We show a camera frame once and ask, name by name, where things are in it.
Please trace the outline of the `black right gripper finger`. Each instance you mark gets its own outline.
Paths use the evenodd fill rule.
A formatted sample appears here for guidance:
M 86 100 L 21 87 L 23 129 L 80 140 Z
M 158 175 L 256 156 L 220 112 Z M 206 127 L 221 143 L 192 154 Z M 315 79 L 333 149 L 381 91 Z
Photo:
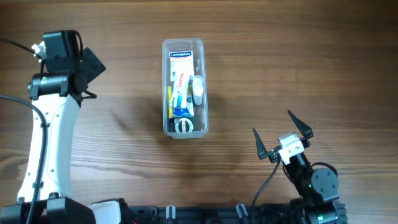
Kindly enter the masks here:
M 254 138 L 256 142 L 256 151 L 257 155 L 260 158 L 260 160 L 263 160 L 265 158 L 268 158 L 270 154 L 267 152 L 265 145 L 263 144 L 258 132 L 256 131 L 255 128 L 252 129 L 254 133 Z
M 313 130 L 309 125 L 298 119 L 298 117 L 296 117 L 291 110 L 288 110 L 287 113 L 305 139 L 310 139 L 313 137 Z

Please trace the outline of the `green square packet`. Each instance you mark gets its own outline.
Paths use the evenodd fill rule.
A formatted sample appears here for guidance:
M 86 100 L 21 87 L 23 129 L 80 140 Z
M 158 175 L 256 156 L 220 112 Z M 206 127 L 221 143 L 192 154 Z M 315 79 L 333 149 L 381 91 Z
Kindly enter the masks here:
M 190 133 L 194 130 L 193 117 L 175 118 L 174 130 L 176 133 Z

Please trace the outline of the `white Hansaplast box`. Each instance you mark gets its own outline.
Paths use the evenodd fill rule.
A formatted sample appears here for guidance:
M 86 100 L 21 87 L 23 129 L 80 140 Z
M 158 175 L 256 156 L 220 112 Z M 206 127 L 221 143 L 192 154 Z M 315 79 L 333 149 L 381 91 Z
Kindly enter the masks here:
M 179 71 L 185 71 L 190 75 L 189 82 L 193 81 L 193 77 L 195 76 L 194 72 L 194 63 L 193 63 L 193 51 L 179 51 L 179 52 L 170 52 L 170 81 L 174 82 L 178 80 L 177 73 Z

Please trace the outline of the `white Panadol box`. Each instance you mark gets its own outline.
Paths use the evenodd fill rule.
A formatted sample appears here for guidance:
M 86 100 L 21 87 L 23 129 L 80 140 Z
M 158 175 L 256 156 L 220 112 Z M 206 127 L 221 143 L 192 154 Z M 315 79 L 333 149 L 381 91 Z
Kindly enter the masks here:
M 190 74 L 188 72 L 177 72 L 172 90 L 171 107 L 176 109 L 184 109 L 187 107 L 189 81 Z

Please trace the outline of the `blue VapoDrops box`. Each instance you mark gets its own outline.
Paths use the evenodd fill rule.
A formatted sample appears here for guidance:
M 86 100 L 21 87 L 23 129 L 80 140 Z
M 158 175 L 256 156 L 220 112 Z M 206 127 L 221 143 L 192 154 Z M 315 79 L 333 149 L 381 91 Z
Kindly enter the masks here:
M 192 85 L 188 86 L 187 107 L 175 109 L 169 106 L 169 119 L 172 118 L 191 118 L 194 117 L 194 105 L 192 97 Z

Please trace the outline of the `small white bottle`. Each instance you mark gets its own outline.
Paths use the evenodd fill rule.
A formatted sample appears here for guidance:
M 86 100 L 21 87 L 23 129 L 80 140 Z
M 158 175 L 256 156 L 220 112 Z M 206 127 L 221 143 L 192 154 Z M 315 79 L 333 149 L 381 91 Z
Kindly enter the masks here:
M 199 106 L 203 102 L 204 82 L 200 75 L 195 75 L 192 81 L 192 95 L 194 103 Z

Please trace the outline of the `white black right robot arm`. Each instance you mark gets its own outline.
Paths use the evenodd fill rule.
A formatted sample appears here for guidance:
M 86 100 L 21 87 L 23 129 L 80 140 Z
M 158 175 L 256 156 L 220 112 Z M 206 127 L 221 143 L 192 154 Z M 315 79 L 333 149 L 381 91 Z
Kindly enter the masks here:
M 291 120 L 301 133 L 290 132 L 279 137 L 279 145 L 268 151 L 258 132 L 253 129 L 257 155 L 275 164 L 270 176 L 255 194 L 249 217 L 256 222 L 255 205 L 281 167 L 289 182 L 296 188 L 299 198 L 289 203 L 289 214 L 277 212 L 279 220 L 295 223 L 344 223 L 345 206 L 338 202 L 338 171 L 326 162 L 311 163 L 304 151 L 311 146 L 312 128 L 288 110 Z

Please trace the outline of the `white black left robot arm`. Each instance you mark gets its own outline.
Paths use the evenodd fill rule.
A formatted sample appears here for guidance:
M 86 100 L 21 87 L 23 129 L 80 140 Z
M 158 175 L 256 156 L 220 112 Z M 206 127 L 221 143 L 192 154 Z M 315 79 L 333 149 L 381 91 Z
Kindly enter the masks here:
M 28 84 L 33 111 L 29 160 L 17 202 L 1 208 L 1 223 L 132 223 L 134 215 L 123 198 L 85 206 L 73 199 L 70 177 L 72 138 L 84 99 L 106 67 L 83 46 L 76 30 L 47 32 L 30 52 L 40 72 Z

